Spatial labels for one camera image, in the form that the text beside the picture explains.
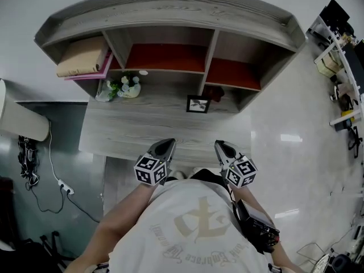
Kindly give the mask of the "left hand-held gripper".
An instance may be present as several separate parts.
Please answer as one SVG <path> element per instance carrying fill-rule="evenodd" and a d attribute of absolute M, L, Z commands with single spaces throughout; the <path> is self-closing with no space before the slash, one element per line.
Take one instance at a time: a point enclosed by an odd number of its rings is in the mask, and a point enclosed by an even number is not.
<path fill-rule="evenodd" d="M 164 185 L 171 173 L 169 168 L 175 153 L 176 140 L 167 138 L 154 143 L 134 164 L 136 179 L 149 186 Z"/>

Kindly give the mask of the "black framed picture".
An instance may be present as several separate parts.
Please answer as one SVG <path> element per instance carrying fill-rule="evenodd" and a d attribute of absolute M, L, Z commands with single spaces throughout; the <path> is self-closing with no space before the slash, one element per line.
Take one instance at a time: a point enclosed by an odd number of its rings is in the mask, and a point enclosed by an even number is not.
<path fill-rule="evenodd" d="M 210 103 L 211 99 L 207 97 L 188 95 L 186 112 L 206 114 L 209 110 Z"/>

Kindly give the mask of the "person's right forearm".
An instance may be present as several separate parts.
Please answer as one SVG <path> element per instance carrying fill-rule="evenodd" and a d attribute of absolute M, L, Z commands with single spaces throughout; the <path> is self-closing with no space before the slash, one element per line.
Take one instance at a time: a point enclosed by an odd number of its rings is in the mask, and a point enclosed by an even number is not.
<path fill-rule="evenodd" d="M 268 213 L 263 209 L 260 203 L 256 200 L 254 195 L 250 192 L 248 187 L 236 188 L 232 186 L 232 191 L 235 200 L 243 200 L 247 204 L 249 204 L 254 209 L 262 212 L 271 222 L 273 222 L 272 218 L 268 215 Z M 281 268 L 289 268 L 289 272 L 294 273 L 304 273 L 304 271 L 297 265 L 295 265 L 288 257 L 286 252 L 283 249 L 281 242 L 278 242 L 274 246 L 274 251 L 271 253 L 272 260 L 274 265 Z"/>

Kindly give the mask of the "black monitor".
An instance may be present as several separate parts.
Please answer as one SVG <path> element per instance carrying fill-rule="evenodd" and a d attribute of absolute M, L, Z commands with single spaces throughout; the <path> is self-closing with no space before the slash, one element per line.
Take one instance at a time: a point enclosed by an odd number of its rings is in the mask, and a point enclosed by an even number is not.
<path fill-rule="evenodd" d="M 359 86 L 364 84 L 364 68 L 354 51 L 353 45 L 351 43 L 347 43 L 342 50 L 344 51 L 345 58 L 349 63 L 349 67 L 357 85 Z"/>
<path fill-rule="evenodd" d="M 330 0 L 329 4 L 324 7 L 322 12 L 320 12 L 320 17 L 327 26 L 345 24 L 350 18 L 347 12 L 336 2 L 336 0 Z"/>

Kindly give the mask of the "person's black shorts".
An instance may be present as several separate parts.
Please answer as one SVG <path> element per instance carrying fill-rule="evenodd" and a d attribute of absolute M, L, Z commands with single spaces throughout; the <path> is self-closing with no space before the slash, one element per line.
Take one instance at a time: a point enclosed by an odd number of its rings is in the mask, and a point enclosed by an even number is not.
<path fill-rule="evenodd" d="M 166 182 L 178 180 L 176 178 L 172 178 L 171 176 L 167 177 Z M 192 179 L 204 181 L 207 183 L 217 184 L 217 185 L 222 186 L 223 188 L 227 188 L 227 185 L 221 176 L 214 174 L 213 172 L 211 172 L 210 170 L 208 170 L 206 168 L 203 168 L 202 170 L 200 170 L 198 173 L 196 173 L 194 175 L 187 176 L 187 179 L 183 179 L 183 180 L 192 180 Z"/>

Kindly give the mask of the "dark brown cloth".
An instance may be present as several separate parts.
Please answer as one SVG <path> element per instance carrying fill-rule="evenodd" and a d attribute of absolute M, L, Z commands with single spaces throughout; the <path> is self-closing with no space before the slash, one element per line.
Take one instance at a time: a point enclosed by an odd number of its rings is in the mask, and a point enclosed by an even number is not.
<path fill-rule="evenodd" d="M 205 85 L 202 91 L 202 96 L 214 102 L 220 102 L 225 95 L 224 90 L 220 86 Z"/>

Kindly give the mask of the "person's white printed t-shirt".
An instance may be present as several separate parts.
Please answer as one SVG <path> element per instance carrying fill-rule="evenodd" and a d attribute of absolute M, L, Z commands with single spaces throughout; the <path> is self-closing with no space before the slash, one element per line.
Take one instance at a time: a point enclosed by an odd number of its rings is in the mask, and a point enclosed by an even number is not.
<path fill-rule="evenodd" d="M 241 233 L 227 190 L 198 180 L 158 188 L 109 257 L 110 273 L 269 273 Z"/>

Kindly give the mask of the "white power strip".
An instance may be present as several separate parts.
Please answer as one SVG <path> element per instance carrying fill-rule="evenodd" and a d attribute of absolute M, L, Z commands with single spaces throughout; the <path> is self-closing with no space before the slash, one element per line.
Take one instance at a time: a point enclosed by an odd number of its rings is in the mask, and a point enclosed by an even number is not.
<path fill-rule="evenodd" d="M 61 179 L 57 181 L 58 185 L 62 190 L 66 192 L 67 195 L 73 195 L 75 192 L 73 188 L 71 188 L 69 185 L 67 185 L 65 182 L 63 182 Z"/>

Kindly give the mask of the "dark waste bin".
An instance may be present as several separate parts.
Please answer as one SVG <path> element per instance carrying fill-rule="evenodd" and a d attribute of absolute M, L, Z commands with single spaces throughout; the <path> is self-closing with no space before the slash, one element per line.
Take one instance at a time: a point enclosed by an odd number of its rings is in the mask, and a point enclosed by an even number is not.
<path fill-rule="evenodd" d="M 336 131 L 347 130 L 347 129 L 350 129 L 350 128 L 351 128 L 351 126 L 352 126 L 351 119 L 350 119 L 350 118 L 348 118 L 348 119 L 346 119 L 346 120 L 344 120 L 344 121 L 341 121 L 341 122 L 339 122 L 339 123 L 336 123 L 336 124 L 334 125 L 334 129 L 335 129 Z"/>

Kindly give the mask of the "black office chair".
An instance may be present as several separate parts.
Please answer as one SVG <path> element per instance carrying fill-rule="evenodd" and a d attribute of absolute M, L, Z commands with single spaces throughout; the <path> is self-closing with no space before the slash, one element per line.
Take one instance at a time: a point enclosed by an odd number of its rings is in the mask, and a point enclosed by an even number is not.
<path fill-rule="evenodd" d="M 349 142 L 348 142 L 348 150 L 353 151 L 354 158 L 356 159 L 359 154 L 359 148 L 363 141 L 363 138 L 359 137 L 357 126 L 349 127 Z"/>

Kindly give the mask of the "cardboard box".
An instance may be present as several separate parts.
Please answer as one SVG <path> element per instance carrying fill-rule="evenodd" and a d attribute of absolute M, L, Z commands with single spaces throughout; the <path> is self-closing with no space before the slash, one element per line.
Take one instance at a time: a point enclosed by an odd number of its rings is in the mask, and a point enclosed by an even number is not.
<path fill-rule="evenodd" d="M 316 67 L 322 75 L 328 78 L 336 75 L 341 69 L 341 66 L 331 53 L 325 55 L 320 61 L 318 61 Z"/>

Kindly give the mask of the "grey wooden shelf hutch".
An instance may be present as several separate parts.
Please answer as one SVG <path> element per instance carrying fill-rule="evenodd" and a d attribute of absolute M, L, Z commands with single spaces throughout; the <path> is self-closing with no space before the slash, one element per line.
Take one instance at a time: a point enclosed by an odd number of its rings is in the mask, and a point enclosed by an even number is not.
<path fill-rule="evenodd" d="M 98 36 L 114 54 L 110 79 L 131 72 L 142 90 L 195 96 L 220 86 L 235 113 L 307 42 L 293 14 L 260 0 L 85 0 L 52 14 L 34 41 L 58 64 L 70 44 Z"/>

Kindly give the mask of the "white rounded cabinet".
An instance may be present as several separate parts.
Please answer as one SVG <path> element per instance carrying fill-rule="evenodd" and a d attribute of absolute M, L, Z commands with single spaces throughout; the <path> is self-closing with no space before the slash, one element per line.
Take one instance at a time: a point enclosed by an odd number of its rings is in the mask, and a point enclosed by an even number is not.
<path fill-rule="evenodd" d="M 49 120 L 10 98 L 3 79 L 0 79 L 0 135 L 22 136 L 39 142 L 49 135 Z"/>

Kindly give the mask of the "white patterned cushion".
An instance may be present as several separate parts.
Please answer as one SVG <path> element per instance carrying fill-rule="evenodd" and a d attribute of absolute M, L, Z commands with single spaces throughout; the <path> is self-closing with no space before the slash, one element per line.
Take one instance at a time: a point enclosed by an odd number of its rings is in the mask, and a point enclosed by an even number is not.
<path fill-rule="evenodd" d="M 326 267 L 329 263 L 330 255 L 325 254 L 314 265 L 311 273 L 325 273 Z"/>

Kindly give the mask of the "black screen recorder device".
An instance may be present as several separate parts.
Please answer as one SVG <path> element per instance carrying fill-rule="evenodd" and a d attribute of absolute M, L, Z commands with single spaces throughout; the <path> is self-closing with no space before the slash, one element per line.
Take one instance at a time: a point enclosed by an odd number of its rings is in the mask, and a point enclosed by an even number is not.
<path fill-rule="evenodd" d="M 279 242 L 280 231 L 262 212 L 239 200 L 233 201 L 233 213 L 245 238 L 256 248 L 257 252 L 272 253 Z"/>

